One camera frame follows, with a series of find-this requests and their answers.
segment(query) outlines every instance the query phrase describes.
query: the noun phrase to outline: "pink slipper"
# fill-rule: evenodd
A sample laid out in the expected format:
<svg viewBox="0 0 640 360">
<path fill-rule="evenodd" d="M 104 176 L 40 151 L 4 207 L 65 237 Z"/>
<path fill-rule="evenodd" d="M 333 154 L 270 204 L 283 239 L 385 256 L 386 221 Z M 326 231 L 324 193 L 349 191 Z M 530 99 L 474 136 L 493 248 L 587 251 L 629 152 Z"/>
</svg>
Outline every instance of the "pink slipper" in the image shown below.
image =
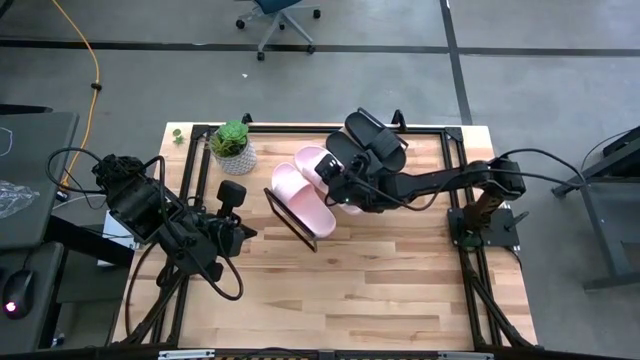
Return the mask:
<svg viewBox="0 0 640 360">
<path fill-rule="evenodd" d="M 316 237 L 329 236 L 336 228 L 336 218 L 313 185 L 289 163 L 282 163 L 271 176 L 273 193 L 293 212 Z"/>
<path fill-rule="evenodd" d="M 318 190 L 326 194 L 329 192 L 329 186 L 322 181 L 322 178 L 316 172 L 316 166 L 324 159 L 325 156 L 331 155 L 327 149 L 320 146 L 305 146 L 294 155 L 293 159 L 296 163 L 296 167 L 302 173 L 302 175 L 309 180 Z M 333 157 L 340 167 L 344 167 L 338 159 Z M 349 215 L 358 215 L 362 213 L 362 210 L 353 205 L 340 204 L 338 205 L 344 212 Z"/>
</svg>

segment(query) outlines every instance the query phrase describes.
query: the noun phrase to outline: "wooden table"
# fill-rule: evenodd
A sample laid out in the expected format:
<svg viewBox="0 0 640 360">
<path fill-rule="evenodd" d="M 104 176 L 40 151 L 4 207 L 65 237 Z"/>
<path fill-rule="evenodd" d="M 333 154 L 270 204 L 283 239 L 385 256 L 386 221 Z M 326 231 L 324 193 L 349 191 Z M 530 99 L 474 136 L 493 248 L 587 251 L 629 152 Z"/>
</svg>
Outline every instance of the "wooden table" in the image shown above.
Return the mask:
<svg viewBox="0 0 640 360">
<path fill-rule="evenodd" d="M 167 160 L 166 186 L 179 192 L 187 144 L 173 143 L 172 132 L 189 138 L 193 123 L 168 123 L 160 155 Z M 490 159 L 493 148 L 487 127 L 464 126 L 468 161 Z M 304 145 L 323 145 L 326 134 L 250 135 L 258 164 L 245 176 L 229 176 L 212 159 L 205 205 L 215 211 L 218 184 L 231 179 L 247 188 L 237 210 L 258 236 L 246 241 L 232 259 L 245 284 L 244 297 L 230 302 L 201 277 L 189 284 L 181 347 L 262 348 L 281 346 L 341 350 L 471 350 L 460 260 L 450 244 L 446 210 L 449 197 L 438 197 L 423 212 L 406 209 L 351 217 L 333 208 L 338 227 L 311 252 L 271 213 L 263 192 L 281 162 L 293 162 Z M 405 172 L 444 168 L 436 136 L 403 135 L 409 143 Z M 203 146 L 196 156 L 191 189 L 195 191 Z M 424 204 L 428 196 L 415 201 Z M 513 255 L 487 248 L 494 297 L 521 334 L 536 342 L 525 286 Z M 141 252 L 136 254 L 133 266 Z M 165 255 L 157 247 L 142 265 L 133 290 L 135 326 L 156 300 L 155 278 Z M 227 292 L 237 286 L 231 271 L 220 282 Z M 173 305 L 168 307 L 173 313 Z M 486 311 L 479 306 L 483 334 L 489 339 Z M 124 305 L 114 340 L 124 337 Z M 165 334 L 171 316 L 165 321 Z"/>
</svg>

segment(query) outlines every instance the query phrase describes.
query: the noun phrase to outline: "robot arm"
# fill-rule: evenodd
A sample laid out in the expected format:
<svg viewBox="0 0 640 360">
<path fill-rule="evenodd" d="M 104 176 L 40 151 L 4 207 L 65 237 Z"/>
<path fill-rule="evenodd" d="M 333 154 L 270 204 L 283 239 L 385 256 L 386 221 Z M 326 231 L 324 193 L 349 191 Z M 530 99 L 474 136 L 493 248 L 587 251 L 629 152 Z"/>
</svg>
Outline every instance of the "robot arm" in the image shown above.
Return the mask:
<svg viewBox="0 0 640 360">
<path fill-rule="evenodd" d="M 482 196 L 465 207 L 465 220 L 472 228 L 486 226 L 491 214 L 505 200 L 516 200 L 526 187 L 518 163 L 508 158 L 474 161 L 466 166 L 420 175 L 384 174 L 372 154 L 365 152 L 341 169 L 321 162 L 318 171 L 329 185 L 329 196 L 338 203 L 381 213 L 408 205 L 419 196 L 438 194 L 466 187 L 484 190 Z"/>
<path fill-rule="evenodd" d="M 256 235 L 232 212 L 244 202 L 246 189 L 223 181 L 218 190 L 222 209 L 216 215 L 195 211 L 162 181 L 144 174 L 143 169 L 158 160 L 164 161 L 155 158 L 142 164 L 136 158 L 109 155 L 93 167 L 92 173 L 107 196 L 110 214 L 131 232 L 136 242 L 158 243 L 186 275 L 208 275 L 218 281 L 223 267 L 216 262 L 217 256 L 238 256 L 242 242 Z"/>
</svg>

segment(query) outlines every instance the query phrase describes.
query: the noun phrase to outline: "plastic bag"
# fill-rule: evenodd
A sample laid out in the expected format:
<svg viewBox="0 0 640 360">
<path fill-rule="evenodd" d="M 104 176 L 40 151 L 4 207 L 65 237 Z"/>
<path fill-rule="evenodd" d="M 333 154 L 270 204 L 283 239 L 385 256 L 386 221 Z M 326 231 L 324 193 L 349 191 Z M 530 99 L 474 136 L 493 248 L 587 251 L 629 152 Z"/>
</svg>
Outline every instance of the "plastic bag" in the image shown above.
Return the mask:
<svg viewBox="0 0 640 360">
<path fill-rule="evenodd" d="M 0 219 L 11 216 L 31 205 L 40 194 L 27 186 L 0 180 Z"/>
</svg>

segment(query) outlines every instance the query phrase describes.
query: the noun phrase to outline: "orange cable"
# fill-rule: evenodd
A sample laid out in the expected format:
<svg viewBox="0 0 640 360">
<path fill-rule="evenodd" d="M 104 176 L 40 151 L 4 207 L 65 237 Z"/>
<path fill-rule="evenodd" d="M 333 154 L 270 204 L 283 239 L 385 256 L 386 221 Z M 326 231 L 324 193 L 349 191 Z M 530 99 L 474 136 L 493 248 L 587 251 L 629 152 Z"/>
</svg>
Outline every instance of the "orange cable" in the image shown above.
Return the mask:
<svg viewBox="0 0 640 360">
<path fill-rule="evenodd" d="M 64 9 L 62 9 L 60 4 L 58 4 L 58 2 L 56 0 L 51 0 L 51 2 L 53 3 L 53 5 L 55 5 L 58 8 L 58 10 L 60 10 L 62 15 L 67 19 L 67 21 L 69 21 L 69 24 L 71 24 L 71 26 L 73 26 L 73 28 L 78 33 L 80 38 L 82 38 L 82 41 L 87 46 L 87 50 L 89 50 L 89 53 L 91 54 L 91 57 L 93 58 L 93 63 L 96 66 L 96 81 L 94 83 L 95 87 L 92 84 L 93 98 L 91 99 L 91 105 L 89 106 L 89 117 L 87 118 L 87 130 L 84 133 L 84 139 L 82 139 L 82 144 L 80 144 L 80 147 L 84 149 L 85 146 L 87 145 L 87 140 L 89 140 L 89 133 L 91 132 L 91 125 L 92 125 L 92 122 L 93 122 L 93 110 L 94 110 L 94 108 L 96 106 L 96 100 L 98 99 L 98 92 L 100 91 L 100 65 L 98 65 L 98 58 L 96 58 L 96 54 L 93 52 L 93 49 L 91 48 L 91 45 L 89 45 L 89 42 L 87 41 L 87 38 L 85 38 L 84 34 L 82 34 L 82 31 L 80 31 L 80 29 L 78 29 L 78 27 L 73 22 L 73 20 L 71 20 L 69 15 L 67 15 L 67 13 L 64 11 Z M 73 169 L 73 165 L 75 165 L 76 160 L 78 159 L 78 155 L 80 155 L 79 152 L 76 152 L 75 155 L 73 155 L 73 158 L 71 159 L 71 164 L 69 164 L 69 173 L 66 174 L 64 176 L 64 178 L 62 178 L 62 184 L 63 185 L 67 185 L 67 186 L 69 185 L 69 174 L 71 173 L 71 171 Z"/>
</svg>

